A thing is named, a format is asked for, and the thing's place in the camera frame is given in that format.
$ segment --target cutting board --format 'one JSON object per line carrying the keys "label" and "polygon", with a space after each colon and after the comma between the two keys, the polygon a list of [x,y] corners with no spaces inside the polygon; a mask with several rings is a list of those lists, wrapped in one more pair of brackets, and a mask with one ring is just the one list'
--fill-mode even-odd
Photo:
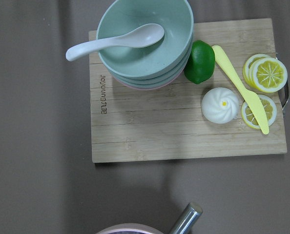
{"label": "cutting board", "polygon": [[[96,31],[89,32],[89,40],[95,38]],[[243,64],[251,55],[263,53],[275,57],[271,19],[196,23],[194,40],[198,39],[210,45],[221,45],[241,79]],[[92,53],[89,61],[94,163],[287,152],[277,93],[268,94],[278,110],[268,135],[248,127],[240,110],[237,119],[226,124],[205,119],[201,101],[212,88],[229,88],[238,96],[240,107],[244,102],[217,65],[213,76],[199,85],[188,81],[181,73],[161,89],[138,91],[118,83],[102,64],[98,53]]]}

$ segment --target green lime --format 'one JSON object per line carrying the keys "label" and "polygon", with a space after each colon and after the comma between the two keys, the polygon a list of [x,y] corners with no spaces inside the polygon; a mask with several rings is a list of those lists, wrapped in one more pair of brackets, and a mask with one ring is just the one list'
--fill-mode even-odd
{"label": "green lime", "polygon": [[209,79],[214,71],[215,57],[210,45],[197,40],[192,45],[184,74],[188,80],[200,84]]}

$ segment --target yellow lemon slice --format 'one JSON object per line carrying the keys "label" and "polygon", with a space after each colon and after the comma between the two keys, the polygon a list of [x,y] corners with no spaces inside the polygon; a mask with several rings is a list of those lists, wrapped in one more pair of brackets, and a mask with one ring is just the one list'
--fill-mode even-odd
{"label": "yellow lemon slice", "polygon": [[249,68],[249,79],[253,87],[265,93],[273,93],[283,88],[287,76],[286,67],[275,58],[261,58]]}
{"label": "yellow lemon slice", "polygon": [[[269,98],[268,96],[258,94],[262,105],[266,111],[267,114],[267,119],[268,119],[268,124],[269,126],[272,125],[276,119],[276,114],[277,114],[277,108],[274,103],[274,101]],[[260,129],[260,126],[255,119],[251,109],[248,107],[248,104],[246,102],[243,103],[242,108],[241,108],[241,115],[244,120],[244,122],[251,128],[255,129]]]}
{"label": "yellow lemon slice", "polygon": [[251,79],[250,79],[249,68],[252,66],[252,64],[254,62],[256,62],[257,60],[262,59],[262,58],[270,58],[270,56],[269,55],[265,55],[265,54],[253,55],[249,59],[247,59],[247,61],[245,62],[244,66],[243,66],[243,77],[244,77],[244,80],[251,87],[254,87],[254,85],[253,85],[253,81],[251,81]]}

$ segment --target yellow knife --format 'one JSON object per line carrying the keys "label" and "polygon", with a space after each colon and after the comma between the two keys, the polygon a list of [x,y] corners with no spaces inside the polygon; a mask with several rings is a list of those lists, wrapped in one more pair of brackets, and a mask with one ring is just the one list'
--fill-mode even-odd
{"label": "yellow knife", "polygon": [[233,82],[235,87],[243,96],[245,102],[247,102],[261,128],[262,133],[269,134],[267,115],[258,95],[255,92],[246,89],[224,50],[219,45],[214,45],[212,49],[214,51],[215,61]]}

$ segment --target white spoon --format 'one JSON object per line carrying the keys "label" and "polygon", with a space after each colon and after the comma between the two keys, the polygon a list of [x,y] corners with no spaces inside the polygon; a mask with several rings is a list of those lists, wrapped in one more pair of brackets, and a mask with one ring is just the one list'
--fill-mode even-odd
{"label": "white spoon", "polygon": [[66,59],[74,61],[84,55],[111,46],[147,47],[158,42],[164,34],[165,31],[162,26],[156,23],[148,23],[122,36],[92,40],[75,45],[67,50]]}

